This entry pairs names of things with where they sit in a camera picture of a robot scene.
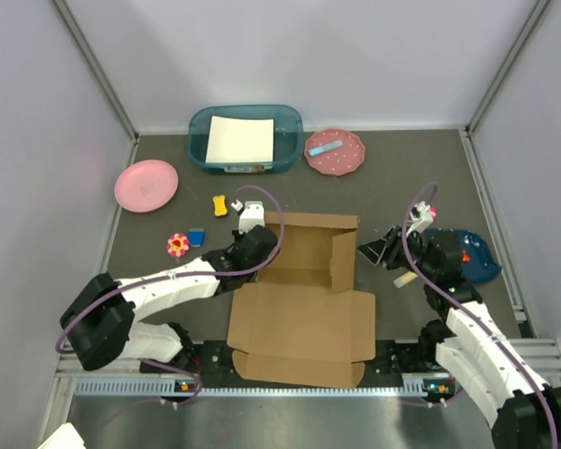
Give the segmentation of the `light blue chalk stick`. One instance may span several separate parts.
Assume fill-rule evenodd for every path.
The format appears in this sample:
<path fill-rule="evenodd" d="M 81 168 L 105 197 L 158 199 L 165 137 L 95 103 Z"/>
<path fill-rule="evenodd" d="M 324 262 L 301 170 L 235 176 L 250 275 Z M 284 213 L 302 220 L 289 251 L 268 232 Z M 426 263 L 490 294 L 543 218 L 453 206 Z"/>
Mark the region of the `light blue chalk stick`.
<path fill-rule="evenodd" d="M 321 155 L 323 153 L 326 152 L 331 152 L 333 150 L 336 150 L 338 148 L 340 148 L 343 145 L 343 142 L 341 140 L 335 140 L 329 143 L 326 143 L 324 145 L 320 145 L 318 147 L 314 147 L 312 149 L 308 150 L 308 155 L 310 157 L 316 157 L 318 155 Z"/>

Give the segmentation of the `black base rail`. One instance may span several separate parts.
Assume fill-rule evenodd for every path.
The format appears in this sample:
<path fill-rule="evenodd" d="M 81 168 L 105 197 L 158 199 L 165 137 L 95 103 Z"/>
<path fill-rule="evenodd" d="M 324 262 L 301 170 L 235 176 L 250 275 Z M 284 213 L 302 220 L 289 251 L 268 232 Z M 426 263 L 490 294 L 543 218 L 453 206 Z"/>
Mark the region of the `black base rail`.
<path fill-rule="evenodd" d="M 232 353 L 225 341 L 198 341 L 167 365 L 198 375 L 231 374 L 235 370 Z M 436 362 L 423 359 L 417 340 L 376 340 L 375 357 L 365 366 L 366 371 L 382 375 L 444 372 Z"/>

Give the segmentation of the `yellow bone-shaped eraser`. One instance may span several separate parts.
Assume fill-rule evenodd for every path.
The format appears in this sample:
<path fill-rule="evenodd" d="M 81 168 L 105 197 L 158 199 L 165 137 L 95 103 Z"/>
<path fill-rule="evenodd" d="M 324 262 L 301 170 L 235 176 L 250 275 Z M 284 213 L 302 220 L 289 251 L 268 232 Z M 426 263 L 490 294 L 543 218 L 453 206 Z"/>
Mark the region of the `yellow bone-shaped eraser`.
<path fill-rule="evenodd" d="M 213 213 L 217 218 L 221 218 L 228 215 L 228 208 L 226 206 L 226 196 L 218 195 L 212 198 L 213 203 Z"/>

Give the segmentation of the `plain pink plate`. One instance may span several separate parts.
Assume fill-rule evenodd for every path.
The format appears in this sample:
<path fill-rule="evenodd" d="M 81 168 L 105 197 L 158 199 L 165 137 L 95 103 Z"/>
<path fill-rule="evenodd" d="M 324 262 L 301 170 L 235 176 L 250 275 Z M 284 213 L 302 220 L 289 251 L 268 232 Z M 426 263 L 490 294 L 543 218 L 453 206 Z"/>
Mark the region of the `plain pink plate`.
<path fill-rule="evenodd" d="M 132 164 L 116 180 L 114 196 L 124 210 L 145 213 L 162 208 L 179 187 L 177 170 L 163 160 Z"/>

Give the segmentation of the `pale yellow highlighter pen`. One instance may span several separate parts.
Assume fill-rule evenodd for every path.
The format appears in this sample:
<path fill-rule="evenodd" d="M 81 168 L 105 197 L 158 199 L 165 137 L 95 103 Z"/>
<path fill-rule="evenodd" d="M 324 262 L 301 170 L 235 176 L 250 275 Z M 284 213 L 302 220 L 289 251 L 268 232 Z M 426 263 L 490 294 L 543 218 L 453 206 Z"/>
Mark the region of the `pale yellow highlighter pen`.
<path fill-rule="evenodd" d="M 415 272 L 408 271 L 394 280 L 394 286 L 396 288 L 402 288 L 408 283 L 416 280 L 418 275 Z"/>

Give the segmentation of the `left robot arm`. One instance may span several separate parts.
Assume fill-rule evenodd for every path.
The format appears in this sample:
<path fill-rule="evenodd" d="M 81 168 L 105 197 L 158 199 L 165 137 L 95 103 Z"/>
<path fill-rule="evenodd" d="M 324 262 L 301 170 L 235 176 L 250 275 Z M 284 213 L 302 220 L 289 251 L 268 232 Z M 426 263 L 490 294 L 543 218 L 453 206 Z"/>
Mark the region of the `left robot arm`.
<path fill-rule="evenodd" d="M 149 359 L 187 369 L 194 347 L 177 323 L 148 325 L 145 318 L 192 300 L 233 292 L 253 282 L 279 250 L 276 234 L 262 225 L 236 234 L 228 248 L 137 279 L 94 276 L 60 318 L 65 339 L 82 367 L 102 369 L 115 360 Z"/>

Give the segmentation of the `teal plastic basin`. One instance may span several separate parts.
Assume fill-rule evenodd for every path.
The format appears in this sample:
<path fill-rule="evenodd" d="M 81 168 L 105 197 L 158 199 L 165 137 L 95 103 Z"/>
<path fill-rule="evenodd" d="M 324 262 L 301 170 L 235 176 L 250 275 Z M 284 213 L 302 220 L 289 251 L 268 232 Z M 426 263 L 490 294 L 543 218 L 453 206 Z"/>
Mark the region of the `teal plastic basin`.
<path fill-rule="evenodd" d="M 304 143 L 302 117 L 290 106 L 217 106 L 190 120 L 186 153 L 210 174 L 282 173 Z"/>

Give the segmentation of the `white object bottom corner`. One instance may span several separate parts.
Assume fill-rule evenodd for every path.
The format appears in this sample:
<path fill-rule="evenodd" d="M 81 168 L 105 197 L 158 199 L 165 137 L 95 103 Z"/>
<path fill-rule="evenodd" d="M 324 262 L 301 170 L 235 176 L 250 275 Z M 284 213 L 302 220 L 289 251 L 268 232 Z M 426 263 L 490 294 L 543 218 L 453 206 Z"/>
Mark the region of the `white object bottom corner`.
<path fill-rule="evenodd" d="M 64 423 L 38 449 L 85 449 L 85 441 L 71 423 Z"/>

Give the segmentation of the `pink flower toy left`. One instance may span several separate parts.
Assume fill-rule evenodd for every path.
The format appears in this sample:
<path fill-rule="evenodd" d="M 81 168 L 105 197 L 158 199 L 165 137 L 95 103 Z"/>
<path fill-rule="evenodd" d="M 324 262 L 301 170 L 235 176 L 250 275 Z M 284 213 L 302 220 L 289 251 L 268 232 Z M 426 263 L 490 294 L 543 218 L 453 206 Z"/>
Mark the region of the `pink flower toy left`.
<path fill-rule="evenodd" d="M 173 234 L 166 242 L 166 250 L 171 257 L 180 258 L 186 255 L 189 249 L 189 239 L 183 233 Z"/>

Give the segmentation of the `pink dotted plate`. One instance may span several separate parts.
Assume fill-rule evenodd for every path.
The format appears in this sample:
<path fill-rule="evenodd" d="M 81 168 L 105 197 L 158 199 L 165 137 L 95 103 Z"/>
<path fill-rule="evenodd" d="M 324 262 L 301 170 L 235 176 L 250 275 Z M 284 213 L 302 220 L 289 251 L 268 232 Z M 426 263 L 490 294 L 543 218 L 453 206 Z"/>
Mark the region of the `pink dotted plate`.
<path fill-rule="evenodd" d="M 326 143 L 341 140 L 343 145 L 331 152 L 310 157 L 308 150 Z M 360 167 L 366 156 L 366 147 L 356 134 L 338 128 L 327 128 L 313 133 L 305 143 L 304 156 L 309 166 L 319 173 L 340 177 L 354 172 Z"/>

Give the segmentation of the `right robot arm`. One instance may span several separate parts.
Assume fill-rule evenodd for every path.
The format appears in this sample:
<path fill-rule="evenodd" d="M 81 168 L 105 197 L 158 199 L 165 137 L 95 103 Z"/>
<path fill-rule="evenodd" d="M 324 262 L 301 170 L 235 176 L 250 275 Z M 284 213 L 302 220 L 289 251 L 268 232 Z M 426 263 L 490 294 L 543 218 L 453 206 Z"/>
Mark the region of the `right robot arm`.
<path fill-rule="evenodd" d="M 403 239 L 394 226 L 357 250 L 375 266 L 421 275 L 438 316 L 416 342 L 384 346 L 393 372 L 449 373 L 481 411 L 496 448 L 561 448 L 561 386 L 532 369 L 499 330 L 464 274 L 468 256 L 456 232 L 432 229 Z"/>

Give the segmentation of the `dark blue leaf plate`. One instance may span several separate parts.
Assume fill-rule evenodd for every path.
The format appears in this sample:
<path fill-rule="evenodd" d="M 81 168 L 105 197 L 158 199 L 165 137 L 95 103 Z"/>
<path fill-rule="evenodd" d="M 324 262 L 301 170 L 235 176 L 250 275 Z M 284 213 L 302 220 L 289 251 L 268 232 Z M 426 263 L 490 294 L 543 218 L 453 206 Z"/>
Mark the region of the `dark blue leaf plate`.
<path fill-rule="evenodd" d="M 463 276 L 475 285 L 486 284 L 496 279 L 502 270 L 489 249 L 487 242 L 478 234 L 465 229 L 451 229 L 460 240 L 463 252 L 470 260 L 463 261 Z"/>

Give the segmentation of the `brown cardboard box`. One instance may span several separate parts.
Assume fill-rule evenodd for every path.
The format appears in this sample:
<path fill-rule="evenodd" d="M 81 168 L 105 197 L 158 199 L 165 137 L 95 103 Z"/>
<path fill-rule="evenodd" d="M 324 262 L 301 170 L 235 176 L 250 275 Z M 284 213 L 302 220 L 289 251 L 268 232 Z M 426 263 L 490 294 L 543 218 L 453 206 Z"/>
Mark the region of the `brown cardboard box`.
<path fill-rule="evenodd" d="M 359 219 L 268 212 L 282 240 L 234 293 L 226 342 L 245 380 L 355 388 L 376 355 L 374 294 L 354 288 Z"/>

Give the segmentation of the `white paper sheet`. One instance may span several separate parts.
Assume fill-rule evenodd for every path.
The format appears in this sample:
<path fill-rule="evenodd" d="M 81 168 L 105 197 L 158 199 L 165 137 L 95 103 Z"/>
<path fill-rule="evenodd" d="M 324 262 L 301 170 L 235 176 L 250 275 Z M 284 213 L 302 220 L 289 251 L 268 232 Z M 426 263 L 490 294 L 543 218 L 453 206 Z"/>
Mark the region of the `white paper sheet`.
<path fill-rule="evenodd" d="M 273 119 L 213 116 L 206 152 L 208 164 L 270 163 L 274 152 Z"/>

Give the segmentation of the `blue eraser block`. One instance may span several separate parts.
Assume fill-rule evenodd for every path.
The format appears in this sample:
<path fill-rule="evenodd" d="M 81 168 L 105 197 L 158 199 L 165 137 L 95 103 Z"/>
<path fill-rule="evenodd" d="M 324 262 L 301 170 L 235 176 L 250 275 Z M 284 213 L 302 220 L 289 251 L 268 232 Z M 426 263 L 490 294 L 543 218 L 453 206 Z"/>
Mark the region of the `blue eraser block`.
<path fill-rule="evenodd" d="M 205 243 L 206 232 L 203 228 L 190 228 L 187 234 L 191 247 L 202 247 Z"/>

